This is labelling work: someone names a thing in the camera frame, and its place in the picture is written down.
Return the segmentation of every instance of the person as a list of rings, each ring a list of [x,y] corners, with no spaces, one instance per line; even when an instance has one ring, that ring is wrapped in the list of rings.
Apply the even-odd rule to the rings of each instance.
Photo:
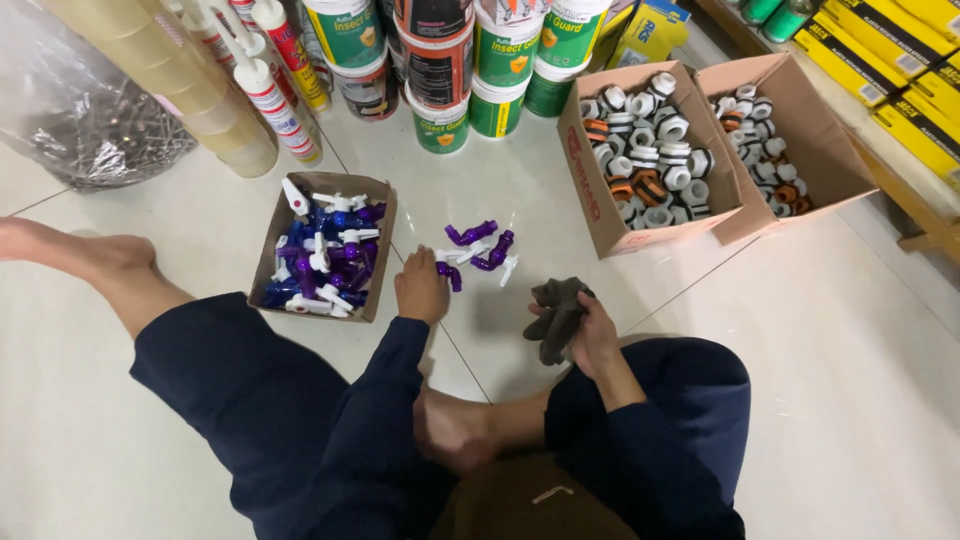
[[[750,381],[718,344],[621,349],[601,303],[581,294],[575,366],[529,399],[476,404],[418,371],[449,304],[422,246],[354,384],[273,333],[243,294],[195,300],[166,281],[143,238],[0,218],[3,259],[67,272],[107,299],[134,340],[131,375],[206,439],[261,540],[745,537],[732,502]]]

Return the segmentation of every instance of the plastic bag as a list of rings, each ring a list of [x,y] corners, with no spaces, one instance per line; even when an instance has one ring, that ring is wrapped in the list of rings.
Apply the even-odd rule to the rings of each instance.
[[[34,0],[0,0],[0,140],[71,189],[150,179],[197,142]]]

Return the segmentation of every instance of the bare foot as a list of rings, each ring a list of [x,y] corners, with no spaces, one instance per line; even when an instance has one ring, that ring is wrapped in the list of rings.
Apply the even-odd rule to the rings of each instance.
[[[146,238],[119,234],[83,238],[19,217],[0,217],[0,260],[28,260],[90,281],[149,269],[156,251]]]
[[[421,451],[460,478],[499,454],[490,404],[468,402],[426,386],[415,405]]]

